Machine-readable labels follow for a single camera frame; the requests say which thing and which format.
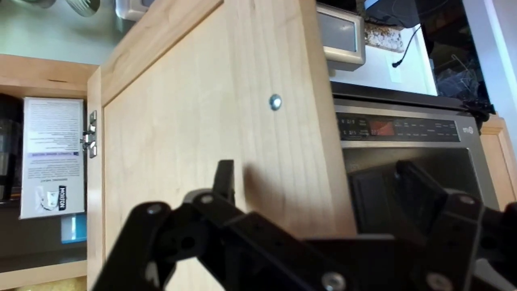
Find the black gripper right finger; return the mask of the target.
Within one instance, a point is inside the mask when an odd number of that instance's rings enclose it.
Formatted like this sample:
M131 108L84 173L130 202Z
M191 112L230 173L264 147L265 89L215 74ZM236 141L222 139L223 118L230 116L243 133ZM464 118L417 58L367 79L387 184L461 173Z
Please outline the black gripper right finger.
M492 209L399 160L351 176L359 228L401 246L414 291L517 291L517 204Z

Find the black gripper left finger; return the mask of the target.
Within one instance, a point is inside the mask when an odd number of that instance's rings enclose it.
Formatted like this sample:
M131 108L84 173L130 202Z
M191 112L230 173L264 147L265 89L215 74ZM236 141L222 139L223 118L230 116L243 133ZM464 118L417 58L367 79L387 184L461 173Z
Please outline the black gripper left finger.
M227 291L346 291L346 272L265 217L235 205L235 163L222 160L210 189L176 209L134 207L94 291L165 291L196 259Z

